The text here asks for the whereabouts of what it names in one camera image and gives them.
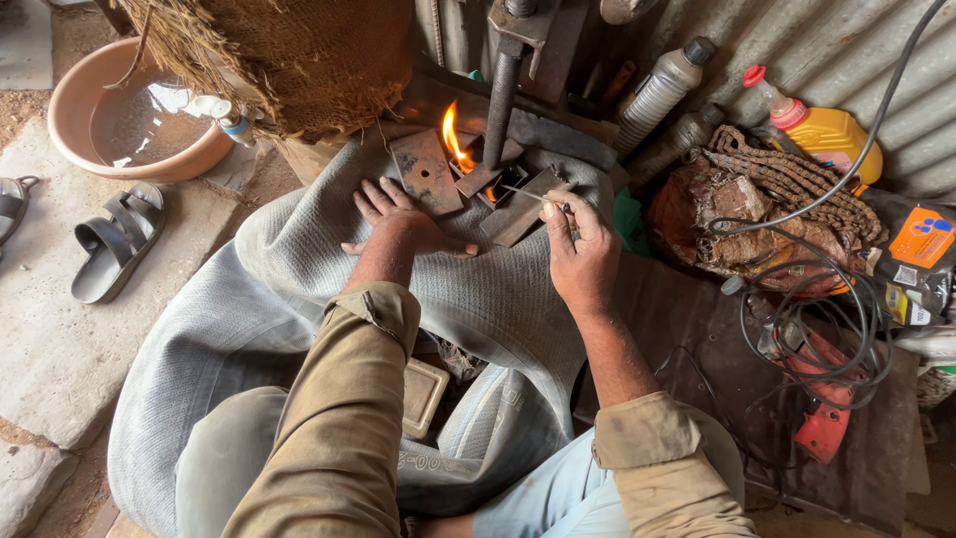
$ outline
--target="khaki shirt sleeve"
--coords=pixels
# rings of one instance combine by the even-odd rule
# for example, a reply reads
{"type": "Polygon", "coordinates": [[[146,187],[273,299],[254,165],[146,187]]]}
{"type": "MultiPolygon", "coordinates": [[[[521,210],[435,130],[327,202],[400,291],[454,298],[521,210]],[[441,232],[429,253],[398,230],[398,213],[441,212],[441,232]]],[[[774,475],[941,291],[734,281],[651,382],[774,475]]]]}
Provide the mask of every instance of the khaki shirt sleeve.
{"type": "Polygon", "coordinates": [[[265,468],[223,536],[398,536],[403,371],[421,308],[372,282],[332,298],[265,468]]]}
{"type": "Polygon", "coordinates": [[[700,440],[697,424],[666,392],[597,413],[595,461],[614,471],[631,536],[756,536],[700,440]]]}

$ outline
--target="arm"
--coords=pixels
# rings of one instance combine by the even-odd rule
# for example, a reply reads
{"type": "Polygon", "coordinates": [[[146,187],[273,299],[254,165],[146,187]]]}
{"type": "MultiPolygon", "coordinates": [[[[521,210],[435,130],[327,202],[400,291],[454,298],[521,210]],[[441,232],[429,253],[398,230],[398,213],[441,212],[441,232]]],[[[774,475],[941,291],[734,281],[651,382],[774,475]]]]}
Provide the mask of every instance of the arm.
{"type": "Polygon", "coordinates": [[[362,182],[356,205],[373,233],[326,305],[295,379],[265,468],[223,536],[398,536],[395,505],[403,370],[421,310],[406,289],[416,254],[460,258],[476,245],[446,237],[394,183],[362,182]]]}
{"type": "Polygon", "coordinates": [[[614,470],[632,536],[754,536],[753,523],[705,458],[700,431],[654,378],[613,306],[620,239],[580,196],[551,191],[567,202],[541,218],[551,240],[551,275],[587,348],[601,410],[594,453],[614,470]],[[574,240],[576,226],[580,239],[574,240]]]}

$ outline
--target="water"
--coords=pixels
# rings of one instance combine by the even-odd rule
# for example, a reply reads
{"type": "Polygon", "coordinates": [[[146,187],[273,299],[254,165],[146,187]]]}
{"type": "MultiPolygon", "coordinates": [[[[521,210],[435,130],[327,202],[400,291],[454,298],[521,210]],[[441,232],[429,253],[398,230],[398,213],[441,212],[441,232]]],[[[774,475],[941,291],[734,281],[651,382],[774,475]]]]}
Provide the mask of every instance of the water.
{"type": "Polygon", "coordinates": [[[189,105],[192,92],[156,68],[137,71],[107,90],[90,119],[90,141],[108,167],[141,167],[168,159],[199,140],[213,120],[189,105]]]}

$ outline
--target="burlap sack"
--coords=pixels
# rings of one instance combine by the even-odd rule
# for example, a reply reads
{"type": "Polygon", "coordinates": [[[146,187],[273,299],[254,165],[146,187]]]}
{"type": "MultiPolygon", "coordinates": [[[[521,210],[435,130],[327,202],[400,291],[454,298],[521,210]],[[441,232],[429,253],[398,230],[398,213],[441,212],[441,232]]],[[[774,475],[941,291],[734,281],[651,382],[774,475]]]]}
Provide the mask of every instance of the burlap sack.
{"type": "Polygon", "coordinates": [[[413,0],[114,1],[141,34],[152,6],[147,46],[162,67],[264,109],[263,133],[311,144],[371,125],[411,78],[413,0]]]}

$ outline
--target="sandal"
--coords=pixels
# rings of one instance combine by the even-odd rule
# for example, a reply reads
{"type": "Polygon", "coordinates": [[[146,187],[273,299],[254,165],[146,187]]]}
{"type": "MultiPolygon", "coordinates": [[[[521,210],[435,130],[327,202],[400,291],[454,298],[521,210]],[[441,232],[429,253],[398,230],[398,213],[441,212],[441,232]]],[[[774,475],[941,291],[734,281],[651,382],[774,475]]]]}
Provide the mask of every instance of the sandal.
{"type": "Polygon", "coordinates": [[[23,214],[27,212],[30,187],[39,182],[40,178],[35,175],[16,179],[0,177],[0,245],[3,245],[20,225],[23,214]]]}
{"type": "Polygon", "coordinates": [[[137,183],[103,205],[113,214],[76,225],[76,240],[90,253],[73,280],[73,297],[84,304],[108,303],[163,230],[163,194],[155,185],[137,183]]]}

